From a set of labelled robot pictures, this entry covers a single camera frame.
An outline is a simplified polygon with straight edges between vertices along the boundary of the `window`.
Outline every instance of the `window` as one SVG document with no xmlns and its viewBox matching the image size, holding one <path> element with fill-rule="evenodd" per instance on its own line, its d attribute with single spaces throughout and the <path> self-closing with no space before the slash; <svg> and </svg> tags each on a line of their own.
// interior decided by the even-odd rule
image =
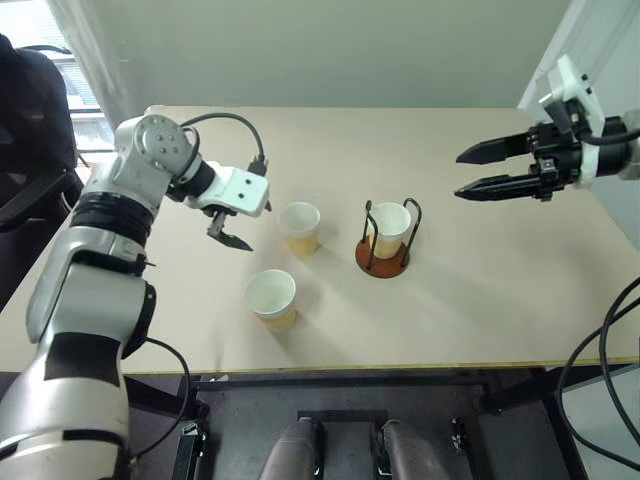
<svg viewBox="0 0 640 480">
<path fill-rule="evenodd" d="M 0 0 L 0 33 L 14 48 L 53 45 L 68 48 L 44 0 Z M 89 163 L 112 157 L 113 131 L 73 55 L 43 51 L 64 78 L 78 151 Z"/>
</svg>

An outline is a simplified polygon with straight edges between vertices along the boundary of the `black chair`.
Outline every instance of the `black chair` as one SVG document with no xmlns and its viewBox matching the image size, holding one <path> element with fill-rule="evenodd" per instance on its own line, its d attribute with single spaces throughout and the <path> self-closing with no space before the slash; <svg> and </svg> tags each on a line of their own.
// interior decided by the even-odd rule
<svg viewBox="0 0 640 480">
<path fill-rule="evenodd" d="M 0 232 L 64 218 L 82 181 L 62 75 L 45 55 L 0 34 Z"/>
</svg>

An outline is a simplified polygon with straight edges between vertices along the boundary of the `paper cup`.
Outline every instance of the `paper cup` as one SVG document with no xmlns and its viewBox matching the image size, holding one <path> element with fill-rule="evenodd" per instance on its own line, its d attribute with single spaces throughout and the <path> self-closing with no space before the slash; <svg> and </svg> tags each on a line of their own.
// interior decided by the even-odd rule
<svg viewBox="0 0 640 480">
<path fill-rule="evenodd" d="M 313 255 L 318 248 L 320 212 L 306 202 L 290 203 L 278 216 L 278 225 L 296 257 Z"/>
<path fill-rule="evenodd" d="M 402 244 L 402 239 L 411 225 L 409 210 L 399 203 L 377 203 L 369 211 L 378 225 L 378 241 L 373 255 L 378 258 L 392 258 Z M 373 244 L 374 229 L 369 223 L 369 244 Z"/>
<path fill-rule="evenodd" d="M 247 307 L 271 330 L 284 330 L 296 319 L 296 282 L 282 270 L 265 270 L 254 276 L 244 291 Z"/>
</svg>

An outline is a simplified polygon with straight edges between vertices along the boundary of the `wire cup holder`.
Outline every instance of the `wire cup holder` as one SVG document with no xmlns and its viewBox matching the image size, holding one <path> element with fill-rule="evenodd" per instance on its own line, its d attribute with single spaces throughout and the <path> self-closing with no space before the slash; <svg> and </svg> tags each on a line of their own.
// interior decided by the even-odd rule
<svg viewBox="0 0 640 480">
<path fill-rule="evenodd" d="M 418 202 L 409 197 L 402 202 L 402 206 L 406 208 L 409 203 L 411 203 L 418 212 L 411 236 L 409 237 L 409 242 L 406 245 L 402 242 L 400 249 L 393 257 L 378 258 L 373 254 L 378 244 L 378 224 L 371 215 L 371 200 L 367 200 L 365 204 L 366 216 L 362 239 L 360 239 L 356 245 L 356 263 L 365 273 L 378 278 L 392 278 L 406 270 L 410 260 L 409 251 L 411 250 L 413 240 L 420 226 L 420 221 L 422 220 L 422 208 L 420 208 Z M 369 224 L 373 227 L 373 240 L 371 241 L 371 245 L 369 245 L 369 235 L 367 234 Z"/>
</svg>

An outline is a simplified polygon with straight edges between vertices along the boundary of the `beige table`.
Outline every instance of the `beige table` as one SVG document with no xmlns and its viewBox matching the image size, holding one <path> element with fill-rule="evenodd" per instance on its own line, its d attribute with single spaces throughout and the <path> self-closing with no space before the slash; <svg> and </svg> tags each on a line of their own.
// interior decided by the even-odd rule
<svg viewBox="0 0 640 480">
<path fill-rule="evenodd" d="M 209 108 L 155 107 L 185 120 Z M 529 158 L 487 167 L 456 165 L 468 146 L 524 131 L 529 119 L 505 109 L 239 108 L 255 123 L 271 164 L 274 212 L 235 218 L 228 231 L 255 252 L 225 249 L 205 235 L 208 219 L 166 200 L 145 277 L 158 290 L 151 335 L 175 345 L 193 371 L 338 367 L 552 365 L 601 323 L 619 291 L 640 272 L 640 256 L 586 191 L 472 203 L 452 192 L 483 176 L 526 171 Z M 205 159 L 246 167 L 248 131 L 228 120 L 198 125 Z M 371 278 L 354 262 L 364 203 L 412 196 L 424 218 L 407 271 Z M 322 213 L 322 247 L 298 260 L 276 216 L 290 201 Z M 0 370 L 22 369 L 33 346 L 24 313 L 42 269 L 31 269 L 0 316 Z M 299 288 L 299 319 L 270 333 L 244 307 L 256 272 L 282 268 Z M 639 314 L 611 331 L 609 352 L 637 355 Z M 594 359 L 592 348 L 585 358 Z M 145 346 L 127 372 L 179 371 Z"/>
</svg>

